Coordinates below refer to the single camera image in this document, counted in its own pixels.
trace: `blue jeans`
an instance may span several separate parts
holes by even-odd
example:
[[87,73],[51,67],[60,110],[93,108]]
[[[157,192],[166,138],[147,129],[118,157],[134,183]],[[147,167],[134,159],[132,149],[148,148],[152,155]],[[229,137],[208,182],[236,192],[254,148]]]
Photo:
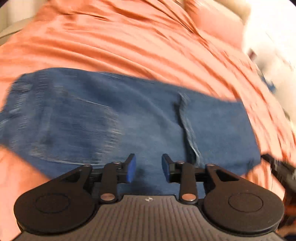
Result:
[[136,154],[132,184],[119,192],[177,194],[163,153],[242,175],[260,163],[242,102],[135,77],[52,68],[21,76],[0,114],[1,144],[50,178],[81,164],[102,167]]

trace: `logo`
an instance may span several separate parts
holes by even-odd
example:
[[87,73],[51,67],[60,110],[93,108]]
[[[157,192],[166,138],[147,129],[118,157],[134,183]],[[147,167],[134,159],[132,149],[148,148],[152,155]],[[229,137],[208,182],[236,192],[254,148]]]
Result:
[[147,202],[151,202],[151,201],[153,201],[153,198],[148,197],[148,198],[145,198],[144,200],[147,201]]

